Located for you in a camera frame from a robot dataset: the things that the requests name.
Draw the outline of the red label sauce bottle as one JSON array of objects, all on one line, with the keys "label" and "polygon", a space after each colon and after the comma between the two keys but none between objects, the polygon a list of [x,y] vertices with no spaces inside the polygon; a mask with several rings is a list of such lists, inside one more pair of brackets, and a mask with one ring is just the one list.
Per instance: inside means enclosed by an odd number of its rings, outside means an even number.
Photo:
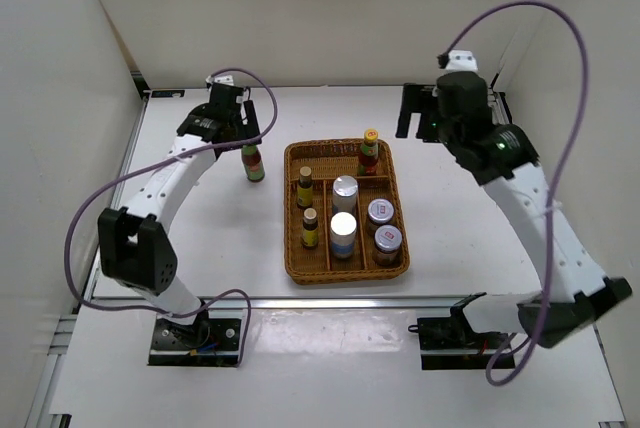
[{"label": "red label sauce bottle", "polygon": [[358,153],[358,175],[374,176],[377,172],[379,159],[379,134],[375,129],[367,129],[364,132],[363,141]]}]

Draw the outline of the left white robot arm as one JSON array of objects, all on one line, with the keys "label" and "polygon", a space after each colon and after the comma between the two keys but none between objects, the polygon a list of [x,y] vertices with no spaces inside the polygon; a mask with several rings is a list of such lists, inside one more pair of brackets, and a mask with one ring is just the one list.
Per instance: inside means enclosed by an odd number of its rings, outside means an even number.
[{"label": "left white robot arm", "polygon": [[188,348],[206,343],[210,325],[195,314],[202,302],[177,276],[169,231],[179,208],[201,176],[229,148],[259,134],[255,110],[241,113],[244,89],[213,83],[209,100],[192,109],[176,130],[165,164],[118,209],[105,209],[98,224],[102,274],[161,310]]}]

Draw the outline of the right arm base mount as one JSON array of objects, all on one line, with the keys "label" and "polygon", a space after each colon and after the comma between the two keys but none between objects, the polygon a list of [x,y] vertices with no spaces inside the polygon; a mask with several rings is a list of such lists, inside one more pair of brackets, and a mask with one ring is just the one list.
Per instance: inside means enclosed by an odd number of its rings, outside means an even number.
[{"label": "right arm base mount", "polygon": [[423,371],[484,370],[493,354],[507,340],[505,333],[474,332],[463,309],[484,296],[477,293],[454,304],[445,317],[419,317],[407,330],[418,336]]}]

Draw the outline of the brown jar white lid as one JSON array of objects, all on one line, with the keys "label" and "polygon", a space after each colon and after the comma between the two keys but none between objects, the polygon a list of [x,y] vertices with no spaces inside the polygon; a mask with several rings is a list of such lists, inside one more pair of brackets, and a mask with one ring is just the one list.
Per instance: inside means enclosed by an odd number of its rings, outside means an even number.
[{"label": "brown jar white lid", "polygon": [[394,206],[388,199],[376,198],[372,200],[367,207],[367,233],[374,236],[378,228],[392,223],[394,215]]},{"label": "brown jar white lid", "polygon": [[403,242],[401,231],[394,225],[383,225],[376,230],[373,240],[374,262],[385,268],[395,266],[398,262]]}]

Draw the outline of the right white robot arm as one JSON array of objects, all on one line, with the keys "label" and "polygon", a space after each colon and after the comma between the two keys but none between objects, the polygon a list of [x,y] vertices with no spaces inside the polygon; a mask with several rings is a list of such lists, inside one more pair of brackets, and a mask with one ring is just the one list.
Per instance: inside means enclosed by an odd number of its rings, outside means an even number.
[{"label": "right white robot arm", "polygon": [[417,138],[444,145],[506,216],[541,285],[538,293],[467,296],[433,328],[438,340],[470,348],[516,333],[552,348],[631,297],[629,282],[608,276],[579,241],[525,132],[494,122],[483,78],[459,71],[433,85],[405,84],[397,137],[407,137],[414,114]]}]

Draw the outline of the green label sauce bottle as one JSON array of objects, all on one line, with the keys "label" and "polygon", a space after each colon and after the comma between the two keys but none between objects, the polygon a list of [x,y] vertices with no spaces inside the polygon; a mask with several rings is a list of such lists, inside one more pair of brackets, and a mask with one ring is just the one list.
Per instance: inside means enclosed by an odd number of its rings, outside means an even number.
[{"label": "green label sauce bottle", "polygon": [[265,177],[261,153],[256,145],[245,145],[241,149],[241,159],[246,177],[251,182],[260,182]]}]

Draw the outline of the small yellow cork bottle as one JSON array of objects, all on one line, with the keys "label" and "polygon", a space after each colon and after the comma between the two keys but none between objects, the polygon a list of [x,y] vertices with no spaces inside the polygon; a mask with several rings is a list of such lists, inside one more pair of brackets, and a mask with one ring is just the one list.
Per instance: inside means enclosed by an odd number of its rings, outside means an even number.
[{"label": "small yellow cork bottle", "polygon": [[310,208],[313,204],[313,179],[312,169],[303,166],[299,170],[297,183],[297,206],[301,209]]}]

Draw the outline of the small brown cork bottle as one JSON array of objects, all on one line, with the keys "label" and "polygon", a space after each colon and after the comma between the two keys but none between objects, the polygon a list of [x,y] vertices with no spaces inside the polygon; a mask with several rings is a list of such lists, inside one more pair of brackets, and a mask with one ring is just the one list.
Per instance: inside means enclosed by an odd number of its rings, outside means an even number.
[{"label": "small brown cork bottle", "polygon": [[307,208],[304,210],[301,243],[303,247],[307,249],[314,249],[318,246],[318,215],[314,208]]}]

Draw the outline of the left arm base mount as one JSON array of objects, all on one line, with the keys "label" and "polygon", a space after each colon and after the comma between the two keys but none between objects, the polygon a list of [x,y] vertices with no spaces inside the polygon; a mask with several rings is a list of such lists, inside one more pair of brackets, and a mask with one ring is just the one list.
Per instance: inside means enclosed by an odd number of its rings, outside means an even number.
[{"label": "left arm base mount", "polygon": [[247,317],[210,310],[193,325],[155,320],[147,365],[151,367],[238,368],[243,360]]}]

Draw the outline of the silver lid blue can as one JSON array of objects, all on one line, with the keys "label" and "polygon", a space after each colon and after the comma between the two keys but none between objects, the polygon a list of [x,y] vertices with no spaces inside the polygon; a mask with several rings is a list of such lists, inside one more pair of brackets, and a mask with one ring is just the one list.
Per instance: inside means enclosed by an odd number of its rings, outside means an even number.
[{"label": "silver lid blue can", "polygon": [[348,212],[338,212],[330,220],[330,249],[339,259],[352,256],[357,232],[356,218]]}]

